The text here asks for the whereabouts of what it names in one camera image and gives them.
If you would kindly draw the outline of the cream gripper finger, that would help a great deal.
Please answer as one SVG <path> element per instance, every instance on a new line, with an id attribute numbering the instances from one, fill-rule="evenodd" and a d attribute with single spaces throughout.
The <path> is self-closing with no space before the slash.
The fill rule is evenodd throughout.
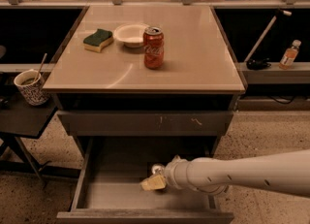
<path id="1" fill-rule="evenodd" d="M 162 190 L 167 186 L 165 178 L 159 174 L 146 178 L 140 185 L 145 191 Z"/>

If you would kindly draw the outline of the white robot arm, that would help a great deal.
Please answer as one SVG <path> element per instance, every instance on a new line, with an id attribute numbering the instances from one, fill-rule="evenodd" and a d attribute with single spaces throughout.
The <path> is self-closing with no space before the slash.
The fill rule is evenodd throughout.
<path id="1" fill-rule="evenodd" d="M 152 191 L 171 187 L 218 195 L 230 185 L 310 197 L 310 151 L 219 160 L 174 157 L 166 166 L 155 164 L 153 175 L 141 188 Z"/>

